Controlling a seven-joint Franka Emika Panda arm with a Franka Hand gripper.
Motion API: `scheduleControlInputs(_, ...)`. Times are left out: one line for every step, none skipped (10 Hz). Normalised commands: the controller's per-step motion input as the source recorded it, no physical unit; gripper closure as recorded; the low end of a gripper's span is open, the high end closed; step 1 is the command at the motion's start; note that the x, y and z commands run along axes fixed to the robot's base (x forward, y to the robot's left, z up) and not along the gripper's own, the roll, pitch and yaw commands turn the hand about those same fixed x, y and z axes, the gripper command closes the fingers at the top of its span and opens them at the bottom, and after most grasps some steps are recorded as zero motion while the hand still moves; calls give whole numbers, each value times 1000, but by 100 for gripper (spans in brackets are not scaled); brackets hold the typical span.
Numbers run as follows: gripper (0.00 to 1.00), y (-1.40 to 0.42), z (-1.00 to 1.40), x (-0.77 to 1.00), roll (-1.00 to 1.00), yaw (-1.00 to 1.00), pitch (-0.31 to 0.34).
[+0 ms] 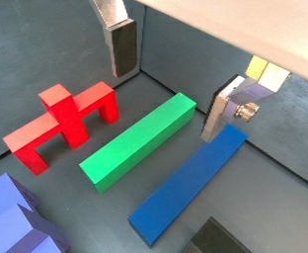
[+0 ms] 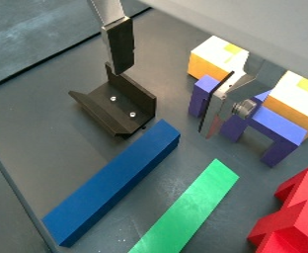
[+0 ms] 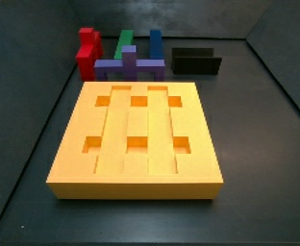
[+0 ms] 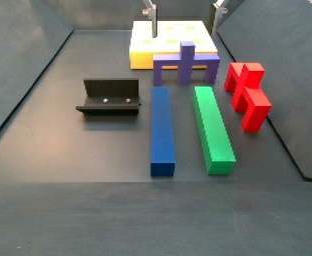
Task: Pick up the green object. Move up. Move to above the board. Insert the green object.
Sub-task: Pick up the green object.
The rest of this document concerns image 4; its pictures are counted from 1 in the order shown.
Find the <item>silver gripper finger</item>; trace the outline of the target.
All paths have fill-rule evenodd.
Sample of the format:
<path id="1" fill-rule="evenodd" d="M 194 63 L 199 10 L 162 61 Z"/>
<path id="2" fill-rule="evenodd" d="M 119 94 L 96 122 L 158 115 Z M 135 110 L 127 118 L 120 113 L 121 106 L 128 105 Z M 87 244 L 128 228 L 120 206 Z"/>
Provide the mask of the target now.
<path id="1" fill-rule="evenodd" d="M 219 19 L 227 14 L 228 0 L 216 0 L 216 2 L 212 4 L 214 9 L 214 19 L 212 19 L 212 34 L 216 32 Z"/>
<path id="2" fill-rule="evenodd" d="M 143 0 L 145 8 L 143 9 L 143 15 L 152 22 L 152 37 L 158 37 L 158 6 L 152 3 L 152 0 Z"/>

